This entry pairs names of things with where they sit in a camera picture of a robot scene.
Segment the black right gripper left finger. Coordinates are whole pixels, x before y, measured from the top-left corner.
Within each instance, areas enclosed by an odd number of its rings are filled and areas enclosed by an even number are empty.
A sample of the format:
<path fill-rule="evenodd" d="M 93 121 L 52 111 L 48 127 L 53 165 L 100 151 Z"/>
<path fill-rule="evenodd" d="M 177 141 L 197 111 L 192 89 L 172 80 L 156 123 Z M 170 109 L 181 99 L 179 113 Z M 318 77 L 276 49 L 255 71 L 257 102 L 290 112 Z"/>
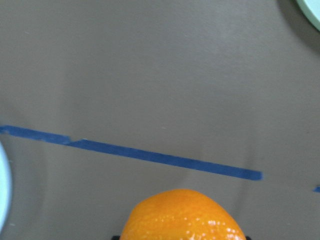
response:
<path fill-rule="evenodd" d="M 120 236 L 119 235 L 114 235 L 114 236 L 112 236 L 111 240 L 120 240 Z"/>

